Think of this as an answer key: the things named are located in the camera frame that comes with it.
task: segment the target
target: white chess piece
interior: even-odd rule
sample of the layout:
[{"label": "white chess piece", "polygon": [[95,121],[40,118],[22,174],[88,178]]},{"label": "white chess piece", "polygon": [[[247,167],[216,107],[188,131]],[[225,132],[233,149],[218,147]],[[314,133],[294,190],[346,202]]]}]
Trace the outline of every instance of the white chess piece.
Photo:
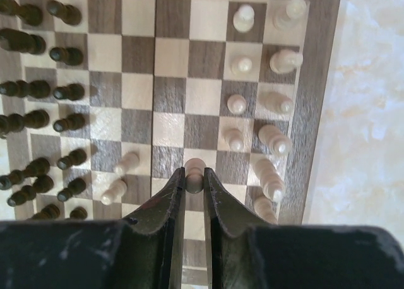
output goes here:
[{"label": "white chess piece", "polygon": [[225,132],[224,138],[229,144],[232,151],[241,151],[244,149],[244,142],[241,131],[238,129],[231,129]]},{"label": "white chess piece", "polygon": [[114,181],[102,195],[101,203],[104,205],[111,205],[118,198],[123,196],[126,192],[127,185],[123,180]]},{"label": "white chess piece", "polygon": [[274,73],[291,73],[296,68],[302,66],[303,55],[290,49],[282,49],[271,56],[270,67]]},{"label": "white chess piece", "polygon": [[260,218],[267,221],[269,224],[278,224],[272,203],[265,196],[260,196],[255,199],[254,211]]},{"label": "white chess piece", "polygon": [[287,155],[292,150],[290,138],[274,125],[265,125],[258,131],[259,140],[268,146],[273,155]]},{"label": "white chess piece", "polygon": [[259,179],[264,195],[274,202],[280,202],[285,195],[285,183],[277,174],[275,166],[268,159],[258,161],[254,172]]},{"label": "white chess piece", "polygon": [[248,5],[243,4],[239,10],[234,14],[233,25],[238,32],[248,32],[254,26],[254,9]]},{"label": "white chess piece", "polygon": [[121,161],[115,166],[114,172],[120,177],[127,174],[131,169],[135,169],[139,166],[139,157],[135,152],[126,153]]},{"label": "white chess piece", "polygon": [[200,158],[192,158],[185,163],[184,168],[187,192],[195,194],[202,191],[205,162]]},{"label": "white chess piece", "polygon": [[249,57],[238,57],[232,63],[232,72],[235,75],[247,74],[253,68],[253,62]]},{"label": "white chess piece", "polygon": [[289,0],[275,12],[273,24],[279,30],[291,29],[301,21],[306,10],[305,0]]},{"label": "white chess piece", "polygon": [[247,101],[242,95],[232,95],[227,100],[227,108],[232,114],[243,114],[247,109]]},{"label": "white chess piece", "polygon": [[291,114],[293,111],[293,101],[279,92],[269,92],[264,101],[264,107],[276,114]]}]

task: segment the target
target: marble surface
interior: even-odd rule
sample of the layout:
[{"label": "marble surface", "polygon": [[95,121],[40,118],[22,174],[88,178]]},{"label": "marble surface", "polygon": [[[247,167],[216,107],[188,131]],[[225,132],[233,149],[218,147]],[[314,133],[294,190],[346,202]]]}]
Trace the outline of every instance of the marble surface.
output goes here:
[{"label": "marble surface", "polygon": [[305,223],[404,245],[404,0],[342,0]]}]

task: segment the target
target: black pawn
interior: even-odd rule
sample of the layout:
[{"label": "black pawn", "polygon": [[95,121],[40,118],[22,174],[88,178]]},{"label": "black pawn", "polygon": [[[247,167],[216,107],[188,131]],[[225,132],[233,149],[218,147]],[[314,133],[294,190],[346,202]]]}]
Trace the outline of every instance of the black pawn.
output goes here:
[{"label": "black pawn", "polygon": [[0,14],[18,16],[22,22],[30,26],[39,26],[44,18],[38,7],[31,4],[20,6],[14,0],[0,0]]},{"label": "black pawn", "polygon": [[80,10],[73,5],[63,5],[55,0],[50,0],[46,5],[46,10],[52,16],[61,19],[67,25],[76,26],[81,22]]},{"label": "black pawn", "polygon": [[0,47],[7,51],[17,51],[23,54],[43,54],[46,50],[46,43],[38,35],[3,28],[0,30]]},{"label": "black pawn", "polygon": [[68,66],[80,65],[84,60],[83,53],[79,49],[73,47],[53,47],[49,51],[49,56],[53,61],[62,62]]},{"label": "black pawn", "polygon": [[83,114],[71,114],[65,119],[57,120],[53,123],[53,129],[61,133],[67,130],[77,130],[84,127],[86,121]]},{"label": "black pawn", "polygon": [[70,167],[78,166],[87,160],[87,154],[82,149],[76,149],[69,153],[68,156],[64,156],[58,159],[56,165],[61,170],[69,169]]},{"label": "black pawn", "polygon": [[73,196],[82,193],[85,189],[86,182],[83,179],[74,179],[68,184],[67,188],[64,188],[57,194],[57,199],[60,200],[60,202],[66,202]]},{"label": "black pawn", "polygon": [[81,100],[84,97],[84,88],[80,84],[57,87],[53,91],[53,96],[58,100]]}]

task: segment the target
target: wooden chessboard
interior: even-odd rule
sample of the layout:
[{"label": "wooden chessboard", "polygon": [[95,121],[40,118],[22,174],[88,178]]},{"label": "wooden chessboard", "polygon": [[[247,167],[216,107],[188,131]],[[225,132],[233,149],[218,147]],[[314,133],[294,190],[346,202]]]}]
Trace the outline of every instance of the wooden chessboard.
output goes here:
[{"label": "wooden chessboard", "polygon": [[[85,61],[66,67],[47,54],[2,51],[1,81],[46,80],[52,87],[81,83],[86,91],[77,102],[2,98],[3,114],[45,109],[51,119],[46,128],[8,137],[10,170],[44,156],[52,163],[55,182],[47,194],[16,207],[16,219],[28,218],[49,203],[59,206],[62,218],[76,206],[86,208],[89,219],[120,218],[157,193],[172,172],[193,157],[204,160],[229,192],[251,207],[251,196],[260,189],[251,166],[266,157],[287,185],[287,195],[275,204],[279,222],[301,223],[339,0],[307,0],[307,16],[287,32],[273,26],[274,10],[285,0],[58,0],[81,10],[83,21],[77,27],[47,14],[48,0],[16,1],[40,6],[43,24],[33,28],[0,16],[2,27],[38,34],[48,49],[77,47]],[[256,17],[250,32],[239,33],[232,20],[244,3],[254,8]],[[269,59],[284,48],[303,53],[304,63],[293,73],[277,75],[269,71]],[[253,61],[245,76],[235,76],[229,67],[240,54]],[[294,113],[285,117],[264,109],[262,100],[269,91],[292,98]],[[235,93],[248,103],[238,116],[227,108]],[[55,132],[52,123],[72,112],[87,116],[85,128]],[[265,124],[291,137],[294,149],[288,157],[273,156],[259,141],[258,130]],[[223,138],[233,127],[244,136],[239,152],[230,151]],[[79,147],[91,159],[59,170],[56,160]],[[140,166],[124,177],[129,189],[122,199],[104,206],[101,193],[117,178],[113,167],[129,151],[139,153]],[[57,192],[75,177],[86,180],[87,190],[60,203]],[[187,194],[186,202],[183,278],[205,285],[203,195]]]}]

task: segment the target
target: light square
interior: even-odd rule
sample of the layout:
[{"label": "light square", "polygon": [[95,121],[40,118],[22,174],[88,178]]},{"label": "light square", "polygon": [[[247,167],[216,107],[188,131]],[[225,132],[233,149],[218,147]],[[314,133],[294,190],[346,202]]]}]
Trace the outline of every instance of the light square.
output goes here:
[{"label": "light square", "polygon": [[122,107],[140,110],[153,108],[153,75],[122,73]]},{"label": "light square", "polygon": [[92,139],[121,141],[121,109],[90,107]]},{"label": "light square", "polygon": [[122,36],[88,35],[88,69],[90,71],[122,71]]},{"label": "light square", "polygon": [[153,114],[153,146],[184,147],[183,114]]},{"label": "light square", "polygon": [[191,0],[191,40],[226,41],[227,13],[226,0]]},{"label": "light square", "polygon": [[122,0],[122,34],[154,37],[155,0]]},{"label": "light square", "polygon": [[[227,42],[223,78],[229,81],[258,81],[262,51],[262,44]],[[232,72],[232,64],[240,57],[248,57],[252,60],[250,72],[246,74],[234,74]]]},{"label": "light square", "polygon": [[219,115],[221,92],[221,80],[188,78],[186,83],[185,112],[187,114],[198,115]]},{"label": "light square", "polygon": [[155,76],[186,78],[189,40],[156,38]]}]

